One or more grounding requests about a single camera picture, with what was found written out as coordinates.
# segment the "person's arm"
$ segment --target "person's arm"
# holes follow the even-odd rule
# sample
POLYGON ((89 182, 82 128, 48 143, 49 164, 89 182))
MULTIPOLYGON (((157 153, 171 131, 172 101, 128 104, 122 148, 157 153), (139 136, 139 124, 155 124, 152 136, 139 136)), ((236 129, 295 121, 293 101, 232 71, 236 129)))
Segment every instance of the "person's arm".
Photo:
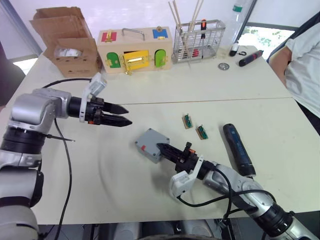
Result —
POLYGON ((279 51, 277 51, 269 60, 269 65, 281 80, 281 82, 286 86, 285 70, 291 61, 292 52, 287 46, 284 46, 279 51))

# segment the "metal pen holder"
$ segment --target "metal pen holder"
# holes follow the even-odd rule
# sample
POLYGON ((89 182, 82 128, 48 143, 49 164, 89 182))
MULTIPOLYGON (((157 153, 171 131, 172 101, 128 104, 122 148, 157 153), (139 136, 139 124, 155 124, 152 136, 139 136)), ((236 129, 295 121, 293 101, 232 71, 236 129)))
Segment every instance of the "metal pen holder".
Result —
POLYGON ((226 29, 220 20, 206 21, 206 30, 201 30, 201 20, 176 27, 173 46, 173 63, 212 58, 217 54, 226 29))

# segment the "metal handle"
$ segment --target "metal handle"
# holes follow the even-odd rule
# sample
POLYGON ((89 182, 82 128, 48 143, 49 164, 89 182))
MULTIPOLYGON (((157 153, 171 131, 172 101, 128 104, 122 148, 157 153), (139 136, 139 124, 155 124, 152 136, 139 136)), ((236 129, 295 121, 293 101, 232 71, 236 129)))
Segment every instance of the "metal handle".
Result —
POLYGON ((145 33, 143 31, 139 31, 139 30, 135 30, 135 29, 131 29, 131 28, 122 28, 122 36, 125 35, 125 30, 126 31, 130 31, 130 32, 134 32, 134 33, 137 33, 137 34, 142 34, 143 41, 146 40, 145 33))

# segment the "metal washer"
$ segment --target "metal washer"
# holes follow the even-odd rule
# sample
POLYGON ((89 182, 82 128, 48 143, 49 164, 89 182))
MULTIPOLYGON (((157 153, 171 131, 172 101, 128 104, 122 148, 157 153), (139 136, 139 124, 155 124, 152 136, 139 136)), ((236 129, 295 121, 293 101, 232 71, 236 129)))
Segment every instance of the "metal washer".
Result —
POLYGON ((218 65, 218 68, 220 70, 223 70, 223 71, 226 71, 230 68, 229 64, 228 63, 225 63, 225 62, 221 62, 219 65, 218 65))

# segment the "white bracket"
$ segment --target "white bracket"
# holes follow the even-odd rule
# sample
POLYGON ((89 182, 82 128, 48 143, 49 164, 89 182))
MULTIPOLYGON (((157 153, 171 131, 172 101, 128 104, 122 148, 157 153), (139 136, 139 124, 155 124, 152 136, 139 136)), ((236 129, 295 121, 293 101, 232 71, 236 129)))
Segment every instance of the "white bracket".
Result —
POLYGON ((174 199, 192 188, 203 162, 204 156, 201 155, 195 164, 194 170, 190 174, 188 174, 186 171, 181 171, 171 177, 169 183, 169 192, 174 199))
POLYGON ((96 97, 107 85, 107 81, 102 77, 100 72, 97 72, 88 86, 84 89, 81 98, 81 105, 79 111, 79 120, 81 123, 85 122, 87 102, 89 95, 96 97))

